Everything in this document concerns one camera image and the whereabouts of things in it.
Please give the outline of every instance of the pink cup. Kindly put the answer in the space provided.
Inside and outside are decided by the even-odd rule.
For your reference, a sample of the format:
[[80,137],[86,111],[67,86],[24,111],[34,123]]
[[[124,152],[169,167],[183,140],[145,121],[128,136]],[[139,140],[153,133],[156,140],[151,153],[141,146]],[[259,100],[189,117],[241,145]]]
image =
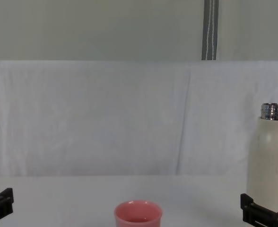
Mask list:
[[160,227],[161,208],[149,201],[127,201],[114,211],[117,227]]

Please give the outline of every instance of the white cloth backdrop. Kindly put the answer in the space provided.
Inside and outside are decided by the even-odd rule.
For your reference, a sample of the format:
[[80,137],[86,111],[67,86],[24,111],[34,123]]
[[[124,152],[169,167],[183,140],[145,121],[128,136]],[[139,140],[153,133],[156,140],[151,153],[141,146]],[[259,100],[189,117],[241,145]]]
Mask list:
[[0,61],[0,176],[243,175],[263,102],[278,61]]
[[175,174],[187,63],[0,62],[0,175]]

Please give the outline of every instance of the wrinkled white sheet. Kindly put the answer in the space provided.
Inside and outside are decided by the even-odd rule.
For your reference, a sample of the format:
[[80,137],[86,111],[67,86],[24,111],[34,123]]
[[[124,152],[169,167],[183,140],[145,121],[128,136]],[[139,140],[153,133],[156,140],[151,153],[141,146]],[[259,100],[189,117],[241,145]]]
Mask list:
[[245,175],[261,104],[278,102],[278,61],[191,64],[179,174]]
[[244,175],[263,102],[278,61],[0,61],[0,176]]
[[0,61],[0,176],[175,174],[188,63]]

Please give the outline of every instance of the white table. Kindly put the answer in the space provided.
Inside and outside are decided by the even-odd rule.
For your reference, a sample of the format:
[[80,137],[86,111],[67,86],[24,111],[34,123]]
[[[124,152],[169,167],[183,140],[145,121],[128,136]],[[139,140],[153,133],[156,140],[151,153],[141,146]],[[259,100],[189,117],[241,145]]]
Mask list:
[[244,227],[245,179],[203,176],[82,176],[0,178],[12,187],[14,213],[0,227],[114,227],[113,210],[145,199],[163,211],[162,227]]

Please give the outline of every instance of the metal bottle cap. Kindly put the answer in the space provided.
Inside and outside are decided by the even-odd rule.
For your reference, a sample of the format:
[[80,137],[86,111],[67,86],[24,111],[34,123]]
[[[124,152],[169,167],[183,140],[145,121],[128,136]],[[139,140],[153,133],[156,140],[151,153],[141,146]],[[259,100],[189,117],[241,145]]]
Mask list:
[[278,103],[263,103],[261,107],[261,118],[278,121]]

